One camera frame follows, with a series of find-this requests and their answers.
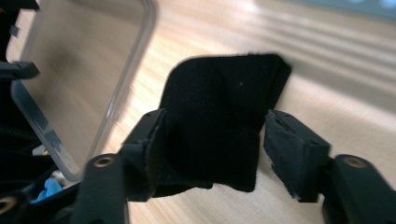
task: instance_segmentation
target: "wooden floor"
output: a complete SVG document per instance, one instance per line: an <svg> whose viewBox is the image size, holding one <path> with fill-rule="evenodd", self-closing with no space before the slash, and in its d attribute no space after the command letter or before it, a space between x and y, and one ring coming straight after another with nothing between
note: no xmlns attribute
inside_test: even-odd
<svg viewBox="0 0 396 224"><path fill-rule="evenodd" d="M106 25L116 17L102 13L108 18L100 17L103 15L99 13L100 25ZM140 117L158 107L167 75L179 62L199 55L275 51L293 66L276 108L291 113L330 142L332 156L352 154L363 157L396 187L395 21L280 0L162 0L156 3L156 14L146 53L104 152L116 152ZM13 40L8 51L10 59L20 57L28 18L29 13L19 20L21 35ZM53 27L48 32L62 36L63 31ZM105 38L98 36L95 42L95 35L90 35L90 31L85 30L83 34L93 37L87 45L96 47L99 52L98 58L84 62L103 62L100 57L105 51L101 53L100 49L108 48L106 41L102 41ZM114 38L122 39L124 35L127 34L120 33ZM107 60L108 66L124 62L124 54L114 54ZM59 113L62 111L51 116L61 127L64 118ZM131 221L323 222L320 204L295 202L263 153L257 178L257 187L252 193L216 185L211 190L193 189L148 203L130 203Z"/></svg>

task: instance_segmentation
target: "metal screw head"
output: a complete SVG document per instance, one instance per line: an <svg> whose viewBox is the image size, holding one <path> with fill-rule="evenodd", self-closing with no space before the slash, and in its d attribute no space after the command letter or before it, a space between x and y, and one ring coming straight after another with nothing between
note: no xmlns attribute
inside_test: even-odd
<svg viewBox="0 0 396 224"><path fill-rule="evenodd" d="M344 158L344 163L356 168L365 168L367 166L367 164L364 161L353 157Z"/></svg>
<svg viewBox="0 0 396 224"><path fill-rule="evenodd" d="M15 197L6 197L0 199L0 215L3 215L17 204Z"/></svg>
<svg viewBox="0 0 396 224"><path fill-rule="evenodd" d="M96 166L96 167L105 167L105 166L110 165L113 162L114 162L113 158L111 158L111 157L103 157L103 158L95 161L93 163L93 165Z"/></svg>

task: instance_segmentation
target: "clear plastic container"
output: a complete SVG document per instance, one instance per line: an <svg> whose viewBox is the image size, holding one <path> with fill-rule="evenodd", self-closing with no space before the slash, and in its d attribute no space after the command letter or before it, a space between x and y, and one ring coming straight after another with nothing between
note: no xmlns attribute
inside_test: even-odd
<svg viewBox="0 0 396 224"><path fill-rule="evenodd" d="M101 153L155 22L151 0L42 0L12 97L64 176Z"/></svg>

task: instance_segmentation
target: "plastic container lid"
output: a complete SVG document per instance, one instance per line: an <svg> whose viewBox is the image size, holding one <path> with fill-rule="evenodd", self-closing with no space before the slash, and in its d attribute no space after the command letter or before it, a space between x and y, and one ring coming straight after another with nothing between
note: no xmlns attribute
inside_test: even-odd
<svg viewBox="0 0 396 224"><path fill-rule="evenodd" d="M155 22L151 0L42 0L12 97L64 176L101 153Z"/></svg>

